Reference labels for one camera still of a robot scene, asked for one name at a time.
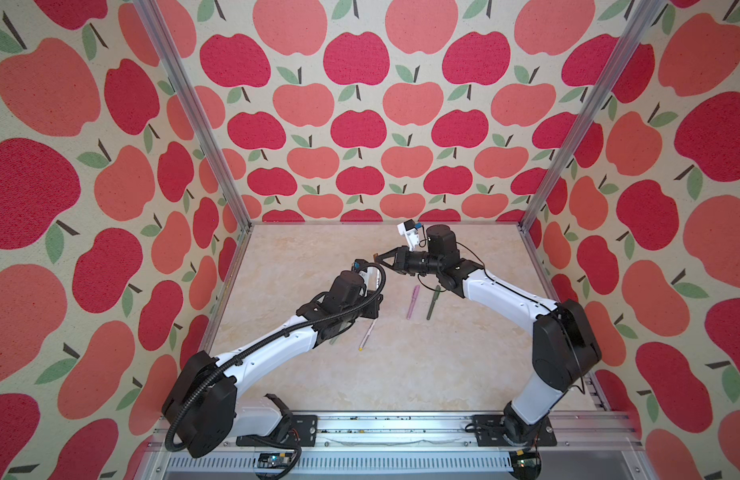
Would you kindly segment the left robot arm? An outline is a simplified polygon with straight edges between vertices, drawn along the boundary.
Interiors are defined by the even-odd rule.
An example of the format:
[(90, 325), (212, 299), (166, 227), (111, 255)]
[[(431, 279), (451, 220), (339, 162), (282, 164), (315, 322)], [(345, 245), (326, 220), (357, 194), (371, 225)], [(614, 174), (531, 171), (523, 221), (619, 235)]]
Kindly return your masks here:
[(271, 447), (294, 443), (292, 411), (278, 396), (248, 403), (241, 396), (288, 361), (346, 333), (358, 319), (377, 318), (386, 279), (379, 264), (357, 260), (277, 329), (231, 352), (192, 355), (162, 406), (169, 423), (166, 450), (199, 458), (229, 437)]

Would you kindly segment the white pen brown end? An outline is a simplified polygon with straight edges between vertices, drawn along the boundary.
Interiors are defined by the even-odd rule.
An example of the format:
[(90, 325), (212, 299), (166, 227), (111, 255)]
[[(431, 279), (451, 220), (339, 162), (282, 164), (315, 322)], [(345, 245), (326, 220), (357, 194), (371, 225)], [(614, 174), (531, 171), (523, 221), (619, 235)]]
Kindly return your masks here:
[(383, 290), (385, 288), (385, 285), (386, 285), (387, 275), (386, 275), (385, 268), (380, 263), (378, 263), (376, 265), (376, 269), (378, 271), (378, 277), (377, 277), (377, 281), (376, 281), (376, 283), (377, 283), (376, 293), (377, 293), (378, 297), (381, 297), (382, 296), (382, 292), (383, 292)]

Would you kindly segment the pink pen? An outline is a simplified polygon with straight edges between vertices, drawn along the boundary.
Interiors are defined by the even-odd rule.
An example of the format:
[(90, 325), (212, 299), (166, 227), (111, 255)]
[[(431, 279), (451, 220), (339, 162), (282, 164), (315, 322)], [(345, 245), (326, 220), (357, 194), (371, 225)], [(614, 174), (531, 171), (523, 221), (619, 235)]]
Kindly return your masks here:
[(417, 300), (418, 300), (419, 294), (420, 294), (420, 285), (416, 285), (414, 287), (414, 289), (413, 289), (412, 294), (411, 294), (410, 303), (409, 303), (409, 306), (408, 306), (408, 309), (407, 309), (407, 313), (406, 313), (406, 319), (407, 320), (412, 319), (412, 316), (413, 316), (413, 313), (415, 311), (415, 307), (416, 307), (416, 304), (417, 304)]

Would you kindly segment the dark green pen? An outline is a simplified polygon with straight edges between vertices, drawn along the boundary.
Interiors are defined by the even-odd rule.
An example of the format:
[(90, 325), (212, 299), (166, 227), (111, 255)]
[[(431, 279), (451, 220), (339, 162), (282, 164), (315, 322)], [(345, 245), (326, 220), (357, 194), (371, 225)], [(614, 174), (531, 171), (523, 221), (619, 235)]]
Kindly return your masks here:
[(435, 289), (434, 289), (434, 291), (433, 291), (432, 298), (431, 298), (431, 301), (430, 301), (430, 304), (429, 304), (429, 307), (428, 307), (428, 310), (427, 310), (427, 314), (426, 314), (426, 320), (427, 321), (430, 321), (432, 319), (433, 313), (434, 313), (434, 310), (435, 310), (435, 307), (436, 307), (436, 304), (437, 304), (437, 301), (438, 301), (441, 293), (442, 293), (442, 288), (440, 286), (436, 286)]

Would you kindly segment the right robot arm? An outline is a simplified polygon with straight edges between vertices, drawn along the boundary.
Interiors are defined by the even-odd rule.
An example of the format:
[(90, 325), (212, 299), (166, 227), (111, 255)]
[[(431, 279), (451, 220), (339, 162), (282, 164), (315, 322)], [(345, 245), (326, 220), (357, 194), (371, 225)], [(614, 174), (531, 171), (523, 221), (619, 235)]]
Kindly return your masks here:
[(539, 436), (554, 406), (602, 358), (585, 309), (527, 292), (493, 275), (481, 259), (461, 255), (464, 244), (445, 224), (429, 228), (413, 220), (398, 225), (407, 244), (374, 260), (400, 274), (434, 275), (446, 291), (484, 305), (531, 334), (532, 367), (522, 392), (503, 410), (500, 427), (508, 444), (525, 446)]

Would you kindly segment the white pen yellow tip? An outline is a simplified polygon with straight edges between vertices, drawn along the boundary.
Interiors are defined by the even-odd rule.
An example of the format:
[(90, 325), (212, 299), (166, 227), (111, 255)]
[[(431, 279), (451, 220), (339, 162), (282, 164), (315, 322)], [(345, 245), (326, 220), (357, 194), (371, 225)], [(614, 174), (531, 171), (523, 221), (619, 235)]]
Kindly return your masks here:
[(358, 350), (360, 352), (365, 349), (365, 347), (366, 347), (366, 345), (367, 345), (367, 343), (368, 343), (368, 341), (370, 339), (370, 336), (373, 333), (373, 331), (374, 331), (374, 329), (375, 329), (375, 327), (377, 325), (377, 321), (378, 321), (378, 319), (373, 319), (373, 321), (370, 323), (370, 325), (369, 325), (369, 327), (368, 327), (365, 335), (363, 336), (363, 338), (362, 338), (362, 340), (360, 342), (360, 345), (359, 345), (359, 348), (358, 348)]

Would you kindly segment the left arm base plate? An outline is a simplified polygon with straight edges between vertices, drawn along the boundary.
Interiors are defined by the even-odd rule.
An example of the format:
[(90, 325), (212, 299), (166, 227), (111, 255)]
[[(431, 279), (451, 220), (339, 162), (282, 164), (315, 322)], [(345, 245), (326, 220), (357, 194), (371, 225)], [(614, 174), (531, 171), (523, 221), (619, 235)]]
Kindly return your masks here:
[(279, 446), (285, 449), (294, 449), (297, 445), (314, 447), (318, 420), (317, 415), (285, 416), (267, 436), (239, 436), (236, 439), (236, 445), (240, 447)]

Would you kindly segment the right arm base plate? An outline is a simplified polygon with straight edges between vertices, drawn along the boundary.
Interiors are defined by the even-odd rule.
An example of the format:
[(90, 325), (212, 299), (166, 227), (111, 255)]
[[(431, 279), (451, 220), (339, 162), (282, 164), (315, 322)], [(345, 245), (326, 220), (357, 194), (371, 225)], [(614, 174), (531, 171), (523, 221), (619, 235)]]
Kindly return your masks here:
[(531, 448), (555, 447), (558, 441), (550, 420), (545, 417), (535, 425), (503, 415), (474, 415), (465, 426), (480, 447)]

